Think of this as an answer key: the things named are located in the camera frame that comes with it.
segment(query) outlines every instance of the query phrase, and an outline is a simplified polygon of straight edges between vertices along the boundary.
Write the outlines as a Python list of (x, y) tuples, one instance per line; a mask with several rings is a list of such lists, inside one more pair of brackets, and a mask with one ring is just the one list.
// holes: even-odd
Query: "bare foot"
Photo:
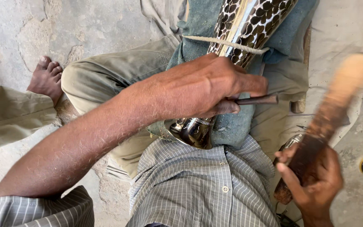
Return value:
[(62, 71), (58, 62), (51, 61), (47, 56), (41, 56), (27, 90), (49, 96), (55, 106), (63, 94), (61, 89)]

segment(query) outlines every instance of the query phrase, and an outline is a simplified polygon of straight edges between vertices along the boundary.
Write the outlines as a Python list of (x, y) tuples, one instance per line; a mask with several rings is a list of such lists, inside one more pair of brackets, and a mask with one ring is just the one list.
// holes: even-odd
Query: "striped shirt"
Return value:
[[(248, 136), (240, 149), (200, 150), (156, 140), (132, 180), (127, 226), (265, 226), (279, 223), (269, 197), (271, 160)], [(58, 200), (0, 198), (0, 226), (93, 226), (93, 204), (77, 187)]]

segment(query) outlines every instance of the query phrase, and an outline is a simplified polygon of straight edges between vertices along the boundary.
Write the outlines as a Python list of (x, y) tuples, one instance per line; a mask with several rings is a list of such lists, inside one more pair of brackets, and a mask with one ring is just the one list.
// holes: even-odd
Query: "fingernail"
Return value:
[(281, 162), (277, 163), (278, 171), (284, 172), (286, 170), (286, 168), (287, 168), (287, 166), (284, 163), (281, 163)]

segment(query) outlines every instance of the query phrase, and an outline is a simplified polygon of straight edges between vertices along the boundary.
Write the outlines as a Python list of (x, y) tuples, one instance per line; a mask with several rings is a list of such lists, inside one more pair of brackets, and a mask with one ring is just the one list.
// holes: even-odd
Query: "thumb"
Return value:
[(305, 201), (307, 194), (300, 185), (299, 179), (296, 177), (295, 173), (284, 163), (277, 163), (277, 169), (281, 174), (281, 178), (284, 180), (286, 186), (292, 192), (292, 196), (296, 202)]
[(221, 100), (217, 105), (214, 106), (213, 111), (215, 115), (218, 114), (230, 114), (230, 113), (239, 113), (240, 106), (236, 104), (234, 101), (229, 100)]

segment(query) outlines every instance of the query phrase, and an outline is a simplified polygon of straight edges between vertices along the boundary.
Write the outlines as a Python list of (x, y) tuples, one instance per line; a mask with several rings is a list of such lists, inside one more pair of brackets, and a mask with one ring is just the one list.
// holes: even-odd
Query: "white rope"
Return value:
[(201, 36), (183, 36), (184, 38), (187, 38), (187, 39), (191, 39), (191, 40), (199, 40), (199, 41), (206, 41), (206, 42), (215, 42), (215, 43), (219, 43), (219, 44), (223, 44), (223, 45), (226, 45), (226, 46), (231, 46), (231, 47), (234, 47), (234, 48), (237, 48), (237, 49), (241, 49), (241, 50), (244, 50), (248, 53), (253, 53), (253, 54), (264, 54), (265, 52), (267, 52), (270, 48), (269, 47), (266, 47), (262, 50), (259, 50), (259, 49), (254, 49), (254, 48), (251, 48), (251, 47), (248, 47), (248, 46), (243, 46), (243, 45), (240, 45), (240, 44), (237, 44), (237, 43), (232, 43), (232, 42), (228, 42), (226, 40), (220, 40), (220, 39), (217, 39), (217, 38), (212, 38), (212, 37), (201, 37)]

